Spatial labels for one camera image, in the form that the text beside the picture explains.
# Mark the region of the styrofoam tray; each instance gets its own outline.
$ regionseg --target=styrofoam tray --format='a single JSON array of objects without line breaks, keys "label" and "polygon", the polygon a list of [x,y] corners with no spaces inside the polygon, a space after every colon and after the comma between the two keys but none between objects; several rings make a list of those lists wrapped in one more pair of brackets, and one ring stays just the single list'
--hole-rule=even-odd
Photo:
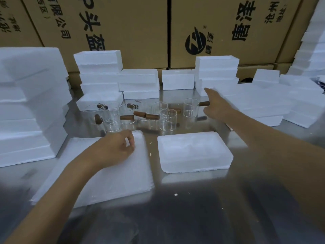
[{"label": "styrofoam tray", "polygon": [[[147,192],[154,187],[144,135],[137,130],[133,132],[133,136],[136,148],[132,155],[121,164],[102,169],[95,174],[82,189],[75,208]],[[69,140],[55,168],[32,197],[32,203],[35,204],[47,192],[67,164],[98,139]]]},{"label": "styrofoam tray", "polygon": [[233,155],[216,132],[158,137],[161,168],[166,173],[227,169]]}]

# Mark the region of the person's left arm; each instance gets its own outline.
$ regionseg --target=person's left arm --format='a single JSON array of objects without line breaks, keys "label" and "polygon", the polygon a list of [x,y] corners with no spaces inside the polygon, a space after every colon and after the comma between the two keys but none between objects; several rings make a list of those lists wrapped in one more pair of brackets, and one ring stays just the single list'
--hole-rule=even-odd
[{"label": "person's left arm", "polygon": [[107,135],[72,160],[4,244],[56,243],[85,184],[99,170],[116,165],[134,151],[130,130]]}]

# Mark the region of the stainless steel tabletop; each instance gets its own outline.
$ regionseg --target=stainless steel tabletop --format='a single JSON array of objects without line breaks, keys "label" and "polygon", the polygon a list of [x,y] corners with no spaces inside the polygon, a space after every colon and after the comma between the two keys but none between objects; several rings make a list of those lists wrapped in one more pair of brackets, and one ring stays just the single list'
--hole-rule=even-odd
[{"label": "stainless steel tabletop", "polygon": [[[160,91],[160,100],[169,103],[171,108],[183,108],[184,99],[191,97],[208,100],[194,90]],[[68,139],[103,135],[87,127],[75,102],[69,107],[64,125]],[[74,209],[59,242],[190,244],[300,243],[298,240],[307,240],[306,243],[314,243],[315,236],[322,238],[322,233],[298,210],[288,210],[296,209],[297,203],[260,165],[242,139],[224,123],[206,118],[202,114],[203,107],[200,108],[195,122],[178,115],[177,128],[172,132],[161,131],[155,121],[128,125],[126,128],[140,129],[145,135],[155,188],[144,194]],[[308,129],[285,120],[275,128],[325,148],[325,116]],[[230,169],[177,174],[161,170],[159,135],[207,131],[217,131],[233,153]],[[56,162],[55,158],[0,168],[0,243],[30,211],[29,200]]]}]

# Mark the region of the stack of styrofoam boxes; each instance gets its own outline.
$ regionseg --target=stack of styrofoam boxes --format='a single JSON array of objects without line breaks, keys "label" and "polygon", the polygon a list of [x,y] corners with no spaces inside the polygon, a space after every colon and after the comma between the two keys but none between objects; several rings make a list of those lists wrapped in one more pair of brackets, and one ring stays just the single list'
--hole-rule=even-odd
[{"label": "stack of styrofoam boxes", "polygon": [[0,49],[0,167],[54,158],[67,137],[72,98],[57,52]]},{"label": "stack of styrofoam boxes", "polygon": [[319,0],[288,74],[325,75],[325,0]]},{"label": "stack of styrofoam boxes", "polygon": [[162,78],[162,86],[164,90],[182,90],[194,88],[193,69],[163,70]]},{"label": "stack of styrofoam boxes", "polygon": [[157,69],[123,69],[119,74],[119,88],[124,99],[159,98]]},{"label": "stack of styrofoam boxes", "polygon": [[83,51],[74,55],[84,96],[77,101],[79,110],[91,104],[123,101],[118,75],[123,69],[121,51]]},{"label": "stack of styrofoam boxes", "polygon": [[234,109],[270,127],[278,126],[292,107],[288,99],[252,83],[219,87],[218,92]]},{"label": "stack of styrofoam boxes", "polygon": [[305,128],[314,124],[325,111],[323,89],[306,76],[281,75],[280,83],[291,87],[288,97],[294,101],[284,119]]},{"label": "stack of styrofoam boxes", "polygon": [[279,81],[280,71],[257,69],[253,79],[253,84],[261,88],[267,88],[279,84]]},{"label": "stack of styrofoam boxes", "polygon": [[239,59],[233,56],[196,57],[195,89],[204,97],[204,88],[215,88],[223,85],[235,85]]}]

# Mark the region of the cardboard box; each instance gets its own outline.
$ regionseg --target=cardboard box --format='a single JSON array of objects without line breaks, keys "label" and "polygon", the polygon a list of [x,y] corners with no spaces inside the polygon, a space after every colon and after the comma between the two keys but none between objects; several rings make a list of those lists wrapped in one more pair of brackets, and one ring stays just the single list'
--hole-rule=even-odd
[{"label": "cardboard box", "polygon": [[0,47],[43,47],[21,0],[1,1]]},{"label": "cardboard box", "polygon": [[[162,84],[162,78],[161,78],[161,72],[162,70],[166,70],[166,68],[158,68],[158,77],[159,77],[159,83]],[[69,82],[72,86],[72,89],[77,89],[80,88],[80,85],[82,83],[80,76],[79,76],[79,72],[73,72],[73,73],[69,73]]]},{"label": "cardboard box", "polygon": [[274,70],[279,70],[280,74],[286,74],[289,71],[292,63],[275,63]]},{"label": "cardboard box", "polygon": [[273,65],[254,65],[254,66],[239,66],[236,77],[239,82],[252,82],[257,69],[273,70]]},{"label": "cardboard box", "polygon": [[208,55],[232,55],[240,65],[275,63],[299,3],[172,0],[170,68],[193,68],[196,56]]},{"label": "cardboard box", "polygon": [[284,40],[277,63],[293,62],[295,54],[300,47],[311,16],[314,13],[318,0],[302,0],[291,24],[289,32]]},{"label": "cardboard box", "polygon": [[43,44],[73,55],[121,50],[125,69],[167,67],[167,0],[23,0]]}]

